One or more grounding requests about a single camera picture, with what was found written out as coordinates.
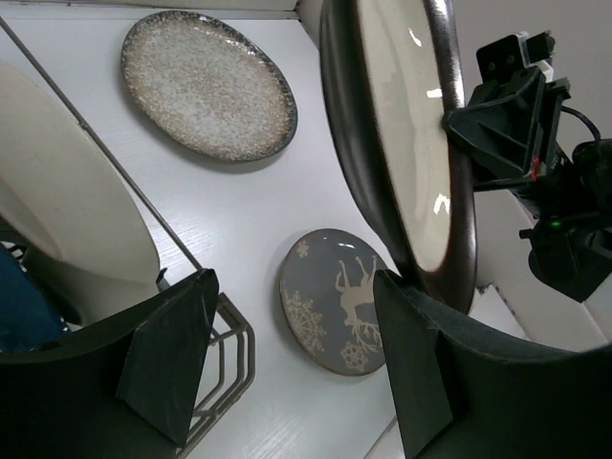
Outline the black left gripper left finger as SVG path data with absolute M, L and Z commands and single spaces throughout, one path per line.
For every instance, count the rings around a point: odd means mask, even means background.
M 216 311 L 213 270 L 39 350 L 1 358 L 5 458 L 172 458 Z

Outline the blue shell shaped dish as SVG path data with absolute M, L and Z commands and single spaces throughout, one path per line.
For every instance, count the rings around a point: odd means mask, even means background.
M 1 246 L 1 352 L 28 352 L 69 332 L 21 265 Z

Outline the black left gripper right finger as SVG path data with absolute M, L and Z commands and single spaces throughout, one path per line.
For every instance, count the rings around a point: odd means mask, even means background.
M 571 352 L 495 330 L 375 276 L 408 458 L 607 458 L 611 349 Z

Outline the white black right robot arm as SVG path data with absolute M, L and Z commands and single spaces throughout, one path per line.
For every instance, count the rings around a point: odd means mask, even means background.
M 569 97 L 567 79 L 532 67 L 477 86 L 442 124 L 471 158 L 475 191 L 507 189 L 534 217 L 519 233 L 533 275 L 582 302 L 611 273 L 611 141 Z

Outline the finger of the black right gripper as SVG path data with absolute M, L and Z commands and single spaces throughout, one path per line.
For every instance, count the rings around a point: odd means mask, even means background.
M 545 75 L 537 67 L 478 85 L 467 106 L 448 111 L 449 138 L 494 178 L 522 178 L 541 142 L 538 118 Z

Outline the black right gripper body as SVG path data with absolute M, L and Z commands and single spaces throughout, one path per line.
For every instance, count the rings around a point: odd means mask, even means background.
M 566 105 L 570 83 L 557 79 L 545 84 L 531 169 L 522 178 L 494 178 L 474 160 L 476 190 L 507 189 L 536 219 L 554 225 L 564 221 L 611 220 L 610 141 L 580 111 Z M 566 155 L 557 141 L 559 120 L 570 115 L 586 125 L 592 139 Z

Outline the grey tree pattern plate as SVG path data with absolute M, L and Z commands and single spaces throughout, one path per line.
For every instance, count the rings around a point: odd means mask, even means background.
M 373 285 L 383 258 L 358 236 L 316 229 L 287 252 L 280 303 L 299 347 L 322 368 L 362 377 L 385 365 Z

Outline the silver metal plate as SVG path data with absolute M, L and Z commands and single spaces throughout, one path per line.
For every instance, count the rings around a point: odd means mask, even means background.
M 460 313 L 477 267 L 468 155 L 443 128 L 464 104 L 449 1 L 326 1 L 319 66 L 351 195 L 401 277 Z

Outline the cream divided plate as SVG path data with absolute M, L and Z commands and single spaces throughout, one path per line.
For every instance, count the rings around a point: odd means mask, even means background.
M 160 258 L 119 175 L 77 121 L 1 64 L 1 217 L 26 270 L 89 325 L 155 296 Z

